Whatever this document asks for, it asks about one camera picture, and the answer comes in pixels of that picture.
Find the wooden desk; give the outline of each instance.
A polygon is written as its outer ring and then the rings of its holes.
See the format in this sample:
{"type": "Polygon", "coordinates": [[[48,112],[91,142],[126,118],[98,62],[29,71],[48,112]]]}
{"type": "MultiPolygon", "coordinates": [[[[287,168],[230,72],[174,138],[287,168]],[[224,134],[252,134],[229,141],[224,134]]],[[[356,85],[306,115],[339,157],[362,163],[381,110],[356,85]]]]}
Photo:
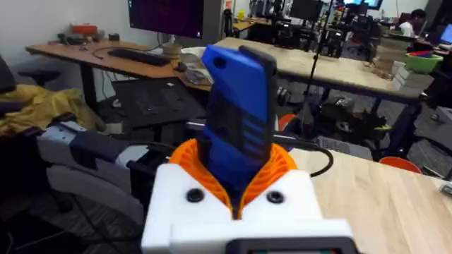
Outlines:
{"type": "Polygon", "coordinates": [[[237,29],[239,32],[246,30],[250,27],[252,27],[255,24],[255,22],[252,21],[238,21],[236,23],[232,24],[232,27],[237,29]]]}
{"type": "MultiPolygon", "coordinates": [[[[334,165],[313,178],[325,218],[345,218],[366,254],[426,254],[452,251],[452,198],[441,180],[331,151],[334,165]]],[[[327,163],[317,152],[290,153],[300,169],[327,163]]]]}
{"type": "Polygon", "coordinates": [[[81,50],[80,46],[66,46],[61,44],[43,44],[26,47],[26,50],[31,54],[41,54],[44,56],[61,59],[64,61],[75,62],[80,65],[81,76],[83,83],[83,92],[87,104],[97,111],[97,98],[95,93],[95,83],[93,68],[98,68],[104,71],[111,71],[135,78],[170,78],[179,77],[182,82],[189,86],[200,90],[209,91],[211,86],[209,84],[195,85],[188,81],[185,75],[173,70],[173,66],[177,65],[179,60],[173,60],[171,64],[166,66],[152,66],[146,63],[137,61],[120,59],[118,57],[110,56],[107,52],[112,50],[112,47],[126,47],[132,49],[149,49],[146,46],[129,42],[110,42],[102,41],[86,46],[88,50],[81,50]],[[101,56],[99,59],[93,56],[95,50],[96,56],[101,56]]]}
{"type": "MultiPolygon", "coordinates": [[[[306,53],[298,49],[283,49],[270,44],[231,37],[215,45],[231,49],[238,49],[245,45],[261,50],[276,59],[278,73],[281,76],[288,76],[302,82],[308,81],[314,62],[314,53],[306,53]]],[[[327,56],[320,56],[314,73],[314,85],[373,97],[383,95],[386,99],[395,102],[414,100],[419,96],[397,91],[391,81],[373,74],[362,61],[327,56]]]]}
{"type": "Polygon", "coordinates": [[[244,20],[238,20],[232,23],[232,27],[237,29],[239,32],[249,29],[255,24],[271,25],[271,20],[267,21],[266,18],[246,18],[244,20]]]}

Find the white wall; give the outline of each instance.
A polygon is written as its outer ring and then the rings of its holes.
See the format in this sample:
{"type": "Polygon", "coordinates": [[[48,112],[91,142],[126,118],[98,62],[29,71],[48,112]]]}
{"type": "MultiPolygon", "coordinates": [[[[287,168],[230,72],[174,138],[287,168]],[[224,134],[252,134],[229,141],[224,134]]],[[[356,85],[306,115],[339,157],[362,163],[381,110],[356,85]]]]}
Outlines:
{"type": "Polygon", "coordinates": [[[381,10],[384,10],[386,17],[400,17],[401,13],[411,13],[417,8],[424,9],[428,2],[429,0],[383,0],[379,11],[369,11],[368,14],[374,18],[380,18],[381,10]]]}
{"type": "MultiPolygon", "coordinates": [[[[81,88],[78,66],[43,56],[31,56],[24,50],[29,44],[55,40],[69,23],[92,23],[105,32],[118,32],[129,42],[157,45],[156,33],[129,27],[125,0],[0,0],[0,54],[17,71],[21,68],[46,68],[63,71],[54,88],[81,88]]],[[[97,96],[102,99],[100,72],[96,72],[97,96]]],[[[109,81],[107,96],[114,94],[109,81]]]]}

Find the computer monitor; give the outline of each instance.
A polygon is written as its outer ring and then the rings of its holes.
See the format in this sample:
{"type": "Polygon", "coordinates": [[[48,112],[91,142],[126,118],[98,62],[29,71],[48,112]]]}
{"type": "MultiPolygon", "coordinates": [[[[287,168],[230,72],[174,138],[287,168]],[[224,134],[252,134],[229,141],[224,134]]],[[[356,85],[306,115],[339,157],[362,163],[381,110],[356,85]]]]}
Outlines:
{"type": "Polygon", "coordinates": [[[452,24],[448,24],[441,36],[441,41],[447,44],[452,44],[452,24]]]}
{"type": "Polygon", "coordinates": [[[323,2],[318,0],[294,0],[290,16],[316,22],[319,19],[323,2]]]}
{"type": "Polygon", "coordinates": [[[204,0],[129,0],[131,28],[201,39],[203,16],[204,0]]]}
{"type": "MultiPolygon", "coordinates": [[[[357,4],[360,5],[362,0],[344,0],[344,4],[357,4]]],[[[383,0],[364,0],[366,4],[369,4],[370,10],[379,10],[383,0]]]]}

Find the yellow cloth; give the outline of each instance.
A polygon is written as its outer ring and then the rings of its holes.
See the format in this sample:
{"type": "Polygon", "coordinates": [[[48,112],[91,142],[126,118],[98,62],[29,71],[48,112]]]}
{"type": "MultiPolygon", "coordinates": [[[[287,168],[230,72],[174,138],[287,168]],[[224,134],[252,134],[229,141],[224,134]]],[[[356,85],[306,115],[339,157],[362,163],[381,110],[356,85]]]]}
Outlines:
{"type": "Polygon", "coordinates": [[[82,127],[96,127],[97,116],[86,106],[77,89],[51,92],[36,85],[17,85],[16,90],[0,95],[0,102],[25,104],[22,110],[0,118],[0,135],[13,135],[33,126],[44,130],[54,117],[68,112],[77,117],[82,127]]]}

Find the orange object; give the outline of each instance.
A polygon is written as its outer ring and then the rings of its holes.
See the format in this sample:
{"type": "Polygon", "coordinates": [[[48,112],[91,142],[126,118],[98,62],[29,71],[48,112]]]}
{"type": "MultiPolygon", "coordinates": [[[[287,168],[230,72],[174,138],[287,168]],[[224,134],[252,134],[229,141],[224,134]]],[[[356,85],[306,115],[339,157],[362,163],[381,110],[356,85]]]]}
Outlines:
{"type": "Polygon", "coordinates": [[[289,153],[281,146],[273,144],[270,151],[270,159],[246,187],[240,201],[239,217],[243,207],[292,169],[297,169],[297,165],[289,153]]]}
{"type": "Polygon", "coordinates": [[[97,26],[91,24],[72,25],[71,32],[78,35],[93,35],[97,33],[97,26]]]}
{"type": "Polygon", "coordinates": [[[171,155],[168,163],[181,166],[191,177],[208,189],[223,204],[232,209],[226,190],[198,159],[198,146],[195,139],[182,143],[171,155]]]}
{"type": "Polygon", "coordinates": [[[392,167],[398,167],[399,169],[408,170],[411,172],[415,172],[418,174],[422,174],[422,171],[414,165],[412,162],[407,161],[406,159],[402,159],[399,157],[384,157],[380,159],[380,163],[389,165],[392,167]]]}
{"type": "Polygon", "coordinates": [[[284,128],[288,125],[289,122],[291,122],[292,119],[297,117],[295,114],[286,114],[284,116],[281,116],[280,120],[278,121],[278,128],[279,131],[283,131],[284,128]]]}
{"type": "MultiPolygon", "coordinates": [[[[242,209],[250,203],[255,197],[261,194],[267,187],[276,182],[281,176],[291,169],[297,169],[297,165],[279,145],[273,144],[270,151],[270,159],[255,175],[240,201],[239,218],[242,215],[242,209]]],[[[220,182],[204,167],[198,159],[198,146],[195,139],[182,143],[172,154],[169,163],[178,164],[191,177],[196,179],[204,188],[208,189],[223,204],[232,211],[232,205],[229,195],[221,186],[220,182]]]]}

